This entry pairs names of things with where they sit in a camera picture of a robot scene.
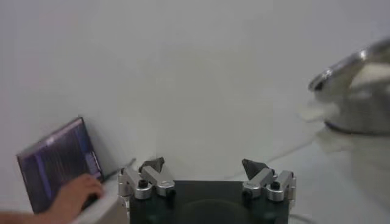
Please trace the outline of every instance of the white wall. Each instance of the white wall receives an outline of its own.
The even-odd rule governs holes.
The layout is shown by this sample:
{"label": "white wall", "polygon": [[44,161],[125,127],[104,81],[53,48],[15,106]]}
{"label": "white wall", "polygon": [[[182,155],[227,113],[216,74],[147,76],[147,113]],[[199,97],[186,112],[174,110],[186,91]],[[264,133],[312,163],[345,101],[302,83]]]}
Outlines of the white wall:
{"label": "white wall", "polygon": [[78,114],[106,171],[166,158],[223,179],[312,136],[313,75],[390,34],[387,0],[2,0],[0,208],[29,210],[15,154]]}

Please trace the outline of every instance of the black bolt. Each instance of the black bolt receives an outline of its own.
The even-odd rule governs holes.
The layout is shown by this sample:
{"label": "black bolt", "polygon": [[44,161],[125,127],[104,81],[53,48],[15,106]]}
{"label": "black bolt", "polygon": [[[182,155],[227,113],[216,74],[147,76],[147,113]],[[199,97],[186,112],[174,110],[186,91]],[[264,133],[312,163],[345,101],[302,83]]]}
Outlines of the black bolt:
{"label": "black bolt", "polygon": [[175,194],[176,194],[175,189],[168,189],[168,190],[166,191],[166,197],[167,197],[167,198],[172,198],[173,196],[175,196]]}
{"label": "black bolt", "polygon": [[243,197],[245,200],[251,200],[252,196],[253,196],[253,194],[251,191],[248,191],[248,190],[243,191]]}
{"label": "black bolt", "polygon": [[139,188],[147,188],[148,182],[147,180],[139,180],[138,187]]}
{"label": "black bolt", "polygon": [[279,190],[280,189],[280,183],[276,182],[276,181],[272,182],[271,189],[272,190]]}

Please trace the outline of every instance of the finger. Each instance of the finger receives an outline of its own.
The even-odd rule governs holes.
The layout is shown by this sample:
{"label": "finger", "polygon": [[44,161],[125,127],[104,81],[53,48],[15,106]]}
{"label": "finger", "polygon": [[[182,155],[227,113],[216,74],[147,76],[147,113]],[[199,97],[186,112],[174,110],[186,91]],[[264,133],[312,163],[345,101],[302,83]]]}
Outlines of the finger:
{"label": "finger", "polygon": [[90,186],[99,186],[102,187],[102,183],[95,177],[89,178],[84,182],[84,186],[90,187]]}
{"label": "finger", "polygon": [[104,194],[103,188],[98,186],[86,187],[84,194],[88,197],[91,194],[96,194],[98,198],[101,198]]}
{"label": "finger", "polygon": [[89,173],[85,173],[85,174],[82,174],[79,177],[77,177],[77,179],[80,181],[88,181],[88,180],[93,179],[93,178],[94,177],[92,177]]}

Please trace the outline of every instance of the silver metal bracket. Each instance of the silver metal bracket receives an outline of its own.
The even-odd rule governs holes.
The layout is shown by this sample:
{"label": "silver metal bracket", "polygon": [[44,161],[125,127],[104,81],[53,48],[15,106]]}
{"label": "silver metal bracket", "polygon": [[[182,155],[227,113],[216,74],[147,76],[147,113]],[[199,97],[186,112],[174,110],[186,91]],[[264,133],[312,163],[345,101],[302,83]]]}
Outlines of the silver metal bracket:
{"label": "silver metal bracket", "polygon": [[132,193],[136,199],[148,199],[152,195],[152,185],[142,179],[137,171],[126,167],[118,174],[118,195],[128,197]]}
{"label": "silver metal bracket", "polygon": [[284,170],[274,182],[266,186],[267,198],[271,201],[289,200],[290,207],[296,199],[297,178],[291,171]]}
{"label": "silver metal bracket", "polygon": [[243,195],[247,199],[260,197],[262,188],[274,181],[274,171],[264,168],[251,180],[243,182]]}
{"label": "silver metal bracket", "polygon": [[175,182],[165,175],[158,173],[151,166],[143,167],[141,176],[151,182],[156,187],[157,194],[162,197],[170,197],[176,193]]}

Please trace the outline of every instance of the screw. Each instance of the screw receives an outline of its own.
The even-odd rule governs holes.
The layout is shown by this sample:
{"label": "screw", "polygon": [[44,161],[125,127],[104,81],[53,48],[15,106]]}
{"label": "screw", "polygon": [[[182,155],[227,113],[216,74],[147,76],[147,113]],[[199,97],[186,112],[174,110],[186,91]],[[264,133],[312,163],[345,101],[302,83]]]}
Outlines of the screw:
{"label": "screw", "polygon": [[280,189],[280,183],[276,182],[276,181],[272,182],[271,189],[272,190],[279,190]]}
{"label": "screw", "polygon": [[138,182],[138,187],[139,188],[147,188],[147,185],[148,185],[148,182],[146,181],[146,180],[144,180],[144,179],[142,179],[142,180],[139,180],[139,182]]}

